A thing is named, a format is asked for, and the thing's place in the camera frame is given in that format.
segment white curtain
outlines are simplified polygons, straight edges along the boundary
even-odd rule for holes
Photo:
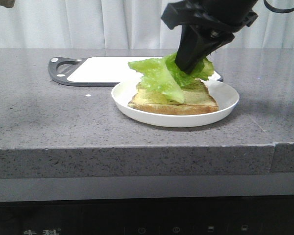
[[[178,48],[181,26],[160,20],[177,0],[16,0],[0,6],[0,48]],[[294,0],[268,0],[280,8]],[[294,48],[294,12],[277,14],[258,0],[251,27],[227,48]]]

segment white plate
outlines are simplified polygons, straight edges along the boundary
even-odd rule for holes
[[[239,94],[231,86],[216,80],[204,81],[210,95],[216,100],[219,111],[200,115],[163,115],[148,113],[128,107],[129,101],[136,94],[136,85],[140,79],[119,83],[112,92],[118,109],[128,117],[155,126],[196,127],[219,121],[228,116],[239,101]]]

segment sandwich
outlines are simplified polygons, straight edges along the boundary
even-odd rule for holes
[[[137,93],[128,106],[165,115],[198,115],[218,111],[217,102],[202,82],[213,74],[213,64],[203,58],[190,74],[186,74],[175,64],[175,57],[176,53],[128,63],[131,69],[143,74],[137,84]]]

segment lettuce leaf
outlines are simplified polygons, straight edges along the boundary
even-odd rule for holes
[[[214,67],[207,58],[203,58],[191,74],[186,74],[175,64],[176,54],[128,62],[128,66],[143,74],[141,86],[147,91],[158,91],[167,99],[183,103],[182,88],[192,84],[196,78],[207,80],[213,74]]]

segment cutting board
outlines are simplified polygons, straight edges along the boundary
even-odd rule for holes
[[[142,74],[131,70],[127,63],[148,58],[151,57],[53,57],[49,61],[48,71],[53,81],[67,86],[115,86],[128,79],[140,78]],[[217,72],[210,79],[222,81]]]

